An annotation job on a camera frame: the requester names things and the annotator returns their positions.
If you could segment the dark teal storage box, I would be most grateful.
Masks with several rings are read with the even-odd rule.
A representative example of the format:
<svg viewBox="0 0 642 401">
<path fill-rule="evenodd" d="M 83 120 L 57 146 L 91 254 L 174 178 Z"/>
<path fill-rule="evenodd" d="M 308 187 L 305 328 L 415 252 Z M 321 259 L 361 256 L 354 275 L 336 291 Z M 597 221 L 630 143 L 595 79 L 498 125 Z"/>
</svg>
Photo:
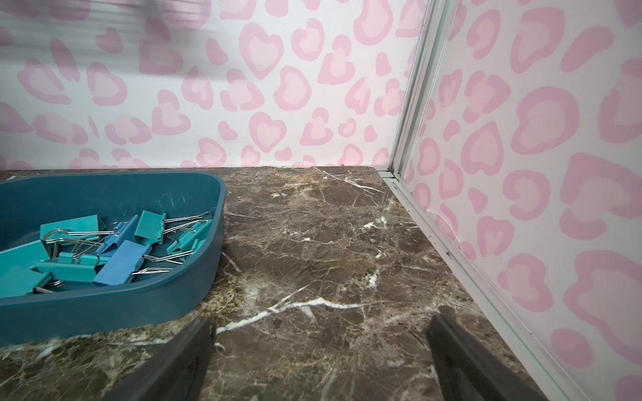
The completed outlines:
<svg viewBox="0 0 642 401">
<path fill-rule="evenodd" d="M 1 302 L 2 344 L 43 342 L 177 319 L 214 284 L 225 232 L 227 187 L 200 171 L 35 175 L 1 185 L 1 247 L 38 239 L 45 223 L 96 215 L 106 224 L 143 212 L 170 217 L 211 212 L 212 227 L 196 254 L 167 273 L 120 286 L 63 281 L 52 292 Z"/>
</svg>

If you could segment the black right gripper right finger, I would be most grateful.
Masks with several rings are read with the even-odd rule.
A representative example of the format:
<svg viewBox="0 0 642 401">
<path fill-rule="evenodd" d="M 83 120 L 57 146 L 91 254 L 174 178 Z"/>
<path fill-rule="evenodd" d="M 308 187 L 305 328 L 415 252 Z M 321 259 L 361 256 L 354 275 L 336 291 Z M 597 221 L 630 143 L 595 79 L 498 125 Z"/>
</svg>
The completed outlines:
<svg viewBox="0 0 642 401">
<path fill-rule="evenodd" d="M 427 341 L 445 400 L 545 400 L 492 355 L 441 306 L 431 318 Z"/>
</svg>

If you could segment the blue binder clip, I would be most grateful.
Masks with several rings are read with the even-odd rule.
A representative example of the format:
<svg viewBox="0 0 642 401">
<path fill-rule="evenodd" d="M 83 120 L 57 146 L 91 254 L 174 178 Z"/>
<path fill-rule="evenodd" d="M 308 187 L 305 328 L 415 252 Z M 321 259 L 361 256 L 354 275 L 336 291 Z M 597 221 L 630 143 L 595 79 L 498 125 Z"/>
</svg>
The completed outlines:
<svg viewBox="0 0 642 401">
<path fill-rule="evenodd" d="M 96 274 L 92 283 L 100 286 L 118 286 L 130 283 L 139 277 L 167 273 L 172 270 L 169 267 L 143 267 L 150 251 L 150 245 L 124 241 L 107 264 L 103 265 Z"/>
<path fill-rule="evenodd" d="M 127 222 L 120 222 L 115 232 L 108 235 L 105 241 L 97 248 L 95 255 L 100 257 L 112 256 L 125 242 L 135 242 L 135 230 L 140 220 L 139 215 L 134 215 Z"/>
</svg>

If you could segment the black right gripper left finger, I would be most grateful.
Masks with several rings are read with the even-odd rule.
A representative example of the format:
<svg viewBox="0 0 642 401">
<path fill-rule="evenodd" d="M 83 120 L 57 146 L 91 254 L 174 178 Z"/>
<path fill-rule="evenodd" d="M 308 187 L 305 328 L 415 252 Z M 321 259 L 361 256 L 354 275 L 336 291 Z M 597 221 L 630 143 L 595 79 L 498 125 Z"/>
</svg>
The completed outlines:
<svg viewBox="0 0 642 401">
<path fill-rule="evenodd" d="M 191 321 L 139 369 L 118 382 L 103 400 L 197 400 L 214 352 L 216 326 Z"/>
</svg>

